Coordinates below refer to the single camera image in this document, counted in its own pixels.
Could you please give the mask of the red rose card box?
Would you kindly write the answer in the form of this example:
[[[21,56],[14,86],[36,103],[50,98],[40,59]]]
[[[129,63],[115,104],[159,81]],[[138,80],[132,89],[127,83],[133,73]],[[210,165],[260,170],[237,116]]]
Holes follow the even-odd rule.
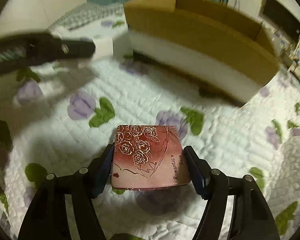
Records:
[[[145,191],[184,186],[190,181],[175,127],[117,127],[111,167],[113,188]]]

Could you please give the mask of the white charger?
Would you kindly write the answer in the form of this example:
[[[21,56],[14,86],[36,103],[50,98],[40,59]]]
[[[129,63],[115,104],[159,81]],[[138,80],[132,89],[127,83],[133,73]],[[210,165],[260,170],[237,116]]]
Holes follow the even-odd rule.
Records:
[[[95,52],[92,60],[100,60],[106,57],[121,58],[132,54],[132,46],[128,33],[117,34],[112,37],[93,38]]]

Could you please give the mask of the grey checked bed sheet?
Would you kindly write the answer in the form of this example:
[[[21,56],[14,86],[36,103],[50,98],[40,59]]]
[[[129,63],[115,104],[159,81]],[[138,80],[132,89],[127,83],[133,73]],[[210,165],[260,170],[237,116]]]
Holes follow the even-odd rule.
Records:
[[[51,24],[48,30],[52,31],[57,27],[64,27],[66,30],[72,31],[89,23],[104,20],[117,13],[122,14],[123,11],[122,3],[112,3],[109,5],[99,5],[92,2],[83,3],[68,11],[56,22]]]

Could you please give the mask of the brown cardboard box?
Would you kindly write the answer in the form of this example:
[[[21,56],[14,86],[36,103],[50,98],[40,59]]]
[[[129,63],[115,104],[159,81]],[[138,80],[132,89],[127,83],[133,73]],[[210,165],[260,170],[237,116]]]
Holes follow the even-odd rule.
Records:
[[[277,73],[261,24],[210,0],[130,0],[124,4],[132,50],[247,103]]]

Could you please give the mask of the black wall television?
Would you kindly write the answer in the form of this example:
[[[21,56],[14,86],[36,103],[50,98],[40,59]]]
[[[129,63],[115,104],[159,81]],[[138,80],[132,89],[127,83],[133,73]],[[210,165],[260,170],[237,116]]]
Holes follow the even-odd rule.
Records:
[[[295,43],[300,37],[299,20],[279,1],[266,0],[262,15],[281,28]]]

